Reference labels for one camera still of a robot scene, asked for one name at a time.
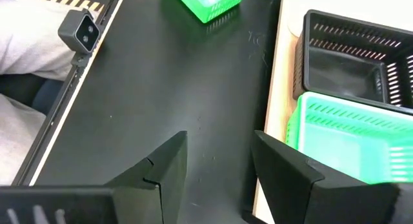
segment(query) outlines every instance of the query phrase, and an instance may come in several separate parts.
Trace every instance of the black plastic basket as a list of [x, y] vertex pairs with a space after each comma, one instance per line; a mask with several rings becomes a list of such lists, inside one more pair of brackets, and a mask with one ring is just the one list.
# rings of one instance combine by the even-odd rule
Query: black plastic basket
[[294, 99], [305, 91], [413, 114], [413, 32], [309, 10]]

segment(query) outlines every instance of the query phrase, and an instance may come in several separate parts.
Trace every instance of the basket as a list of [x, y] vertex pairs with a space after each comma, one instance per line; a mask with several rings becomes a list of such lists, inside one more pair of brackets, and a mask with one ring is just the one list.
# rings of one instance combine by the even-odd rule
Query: basket
[[184, 4], [203, 22], [207, 23], [241, 0], [182, 0]]
[[413, 114], [413, 32], [310, 10], [297, 45], [293, 97], [304, 91]]
[[413, 117], [305, 92], [286, 144], [365, 183], [413, 182]]

